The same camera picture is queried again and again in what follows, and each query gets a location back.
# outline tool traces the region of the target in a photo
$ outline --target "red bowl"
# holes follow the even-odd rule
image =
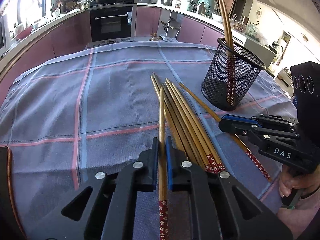
[[[18,40],[22,40],[25,37],[29,36],[32,31],[33,25],[26,28],[24,31],[20,32],[16,37]]]

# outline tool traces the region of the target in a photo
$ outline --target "white bowl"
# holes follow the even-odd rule
[[[222,22],[222,16],[219,16],[219,15],[217,15],[217,14],[211,14],[211,16],[212,16],[212,19],[214,19],[215,21],[217,21],[217,22]]]

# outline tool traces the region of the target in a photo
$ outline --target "oven door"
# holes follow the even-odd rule
[[[92,42],[131,37],[132,6],[90,11]]]

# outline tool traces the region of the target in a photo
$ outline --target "black mesh pen holder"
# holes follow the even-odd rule
[[[205,98],[217,108],[232,111],[240,103],[264,63],[246,48],[234,43],[232,50],[224,38],[218,38],[218,47],[201,84]]]

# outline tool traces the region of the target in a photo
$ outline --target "human hand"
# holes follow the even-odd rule
[[[283,164],[279,181],[280,196],[288,197],[291,194],[291,190],[293,188],[305,188],[302,196],[314,192],[320,185],[319,167],[320,166],[318,166],[315,172],[312,174],[299,175],[293,178],[289,173],[289,167]]]

